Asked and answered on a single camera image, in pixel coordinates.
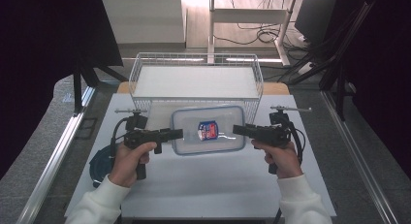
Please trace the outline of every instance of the sweatshirt cuff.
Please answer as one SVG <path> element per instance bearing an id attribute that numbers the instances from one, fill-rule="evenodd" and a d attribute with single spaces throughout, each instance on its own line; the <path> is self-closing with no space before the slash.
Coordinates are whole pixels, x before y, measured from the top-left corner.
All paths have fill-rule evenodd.
<path id="1" fill-rule="evenodd" d="M 130 190 L 131 188 L 112 183 L 106 176 L 99 187 L 94 190 L 93 200 L 108 208 L 118 208 Z"/>
<path id="2" fill-rule="evenodd" d="M 280 178 L 277 182 L 283 201 L 304 201 L 316 196 L 316 193 L 312 190 L 305 175 Z"/>

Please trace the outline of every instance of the white sleeve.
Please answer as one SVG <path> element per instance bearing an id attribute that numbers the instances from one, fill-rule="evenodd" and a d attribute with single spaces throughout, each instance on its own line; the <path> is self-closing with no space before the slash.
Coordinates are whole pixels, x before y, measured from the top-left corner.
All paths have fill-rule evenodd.
<path id="1" fill-rule="evenodd" d="M 73 208 L 66 223 L 114 223 L 120 215 L 120 205 L 130 188 L 110 182 L 106 176 L 100 186 L 86 192 Z"/>
<path id="2" fill-rule="evenodd" d="M 332 223 L 321 196 L 312 190 L 305 175 L 281 178 L 277 182 L 282 196 L 280 207 L 285 223 Z"/>

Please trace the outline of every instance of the wooden floor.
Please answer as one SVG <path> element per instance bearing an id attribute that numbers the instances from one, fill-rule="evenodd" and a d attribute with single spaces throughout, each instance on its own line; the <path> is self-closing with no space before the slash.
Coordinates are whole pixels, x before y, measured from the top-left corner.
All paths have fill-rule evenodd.
<path id="1" fill-rule="evenodd" d="M 237 9 L 286 9 L 291 0 L 233 0 L 234 7 Z M 232 0 L 215 0 L 214 7 L 227 8 L 233 7 Z M 182 0 L 183 6 L 187 10 L 187 47 L 188 48 L 206 48 L 209 32 L 209 0 Z M 291 21 L 295 21 L 300 10 L 301 0 L 296 1 Z M 216 38 L 225 38 L 239 43 L 249 43 L 257 38 L 257 32 L 260 23 L 216 23 L 214 26 L 214 36 Z M 272 32 L 277 32 L 279 24 L 269 28 Z M 291 22 L 287 31 L 287 37 L 293 45 L 298 45 L 298 37 L 301 34 L 294 28 Z M 271 39 L 269 35 L 261 37 L 264 41 Z M 215 40 L 216 48 L 275 48 L 273 42 L 267 44 L 259 40 L 246 45 L 235 44 L 229 41 Z"/>

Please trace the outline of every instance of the blue label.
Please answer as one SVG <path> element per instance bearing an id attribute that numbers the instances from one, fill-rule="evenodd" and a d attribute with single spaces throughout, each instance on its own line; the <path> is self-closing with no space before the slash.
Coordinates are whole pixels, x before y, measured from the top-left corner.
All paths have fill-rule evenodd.
<path id="1" fill-rule="evenodd" d="M 198 133 L 201 141 L 216 140 L 218 138 L 217 122 L 215 120 L 200 122 Z"/>

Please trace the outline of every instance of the floor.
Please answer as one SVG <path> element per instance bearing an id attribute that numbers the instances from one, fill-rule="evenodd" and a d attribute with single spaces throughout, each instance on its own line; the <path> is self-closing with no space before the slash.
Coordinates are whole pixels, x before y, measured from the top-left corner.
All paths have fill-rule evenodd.
<path id="1" fill-rule="evenodd" d="M 278 0 L 275 5 L 281 5 L 282 0 Z M 188 23 L 188 32 L 190 29 L 202 29 L 202 27 L 190 28 Z M 163 46 L 120 46 L 123 56 L 124 67 L 116 67 L 115 71 L 128 77 L 132 64 L 132 57 L 135 57 L 139 51 L 174 51 L 174 52 L 206 52 L 204 38 L 197 38 L 199 31 L 187 35 L 187 48 L 174 48 L 167 45 Z M 243 32 L 238 34 L 228 34 L 222 37 L 233 37 L 234 40 L 244 40 L 246 42 L 254 36 L 255 31 L 250 34 Z M 299 43 L 298 32 L 290 31 L 290 42 L 293 45 Z M 190 39 L 201 39 L 198 42 Z M 260 44 L 252 47 L 236 48 L 232 43 L 223 42 L 217 45 L 216 52 L 250 52 L 256 53 L 259 57 L 277 56 L 273 44 Z M 292 63 L 298 63 L 298 58 L 304 56 L 304 51 L 293 52 Z M 280 64 L 262 63 L 262 73 L 267 81 L 277 81 L 285 72 L 290 69 L 284 69 Z M 105 113 L 105 107 L 110 101 L 111 94 L 115 92 L 119 82 L 105 73 L 96 70 L 102 81 L 97 90 L 97 95 L 93 98 L 90 105 L 86 120 L 83 121 L 77 132 L 76 138 L 72 142 L 71 148 L 66 155 L 59 174 L 54 179 L 50 187 L 43 207 L 40 209 L 35 223 L 62 223 L 64 222 L 63 213 L 70 202 L 71 194 L 77 185 L 79 175 L 83 169 L 83 163 L 88 157 L 88 152 L 92 146 L 93 139 L 101 124 L 102 116 Z M 298 74 L 297 70 L 292 73 L 293 76 Z M 301 108 L 311 107 L 314 112 L 302 112 L 301 118 L 304 123 L 308 138 L 313 145 L 318 164 L 323 174 L 323 178 L 328 186 L 337 217 L 332 220 L 333 223 L 384 223 L 380 213 L 375 207 L 375 201 L 369 195 L 369 189 L 364 185 L 362 175 L 353 160 L 347 143 L 344 142 L 341 134 L 338 132 L 337 124 L 332 118 L 332 114 L 327 107 L 322 92 L 318 89 L 318 81 L 322 74 L 318 74 L 297 85 L 290 86 L 290 92 L 295 97 L 297 105 Z M 345 98 L 344 113 L 346 117 L 345 124 L 348 126 L 352 138 L 358 145 L 364 161 L 378 181 L 385 198 L 391 204 L 391 207 L 397 217 L 397 222 L 392 223 L 411 223 L 411 182 L 404 174 L 399 165 L 396 163 L 390 152 L 379 141 L 367 123 L 358 113 L 356 107 L 352 104 L 351 98 Z M 55 146 L 60 139 L 70 117 L 73 115 L 73 79 L 65 78 L 58 82 L 54 90 L 54 99 L 51 102 L 47 114 L 39 124 L 38 129 L 33 134 L 26 148 L 21 152 L 16 162 L 12 165 L 9 172 L 0 181 L 0 220 L 2 223 L 16 223 L 21 211 L 27 203 L 37 181 L 39 180 L 47 161 L 52 154 Z M 153 222 L 139 221 L 138 223 L 188 223 L 183 222 Z M 228 221 L 220 222 L 196 222 L 196 223 L 233 223 Z M 236 223 L 260 223 L 256 221 L 241 221 Z"/>

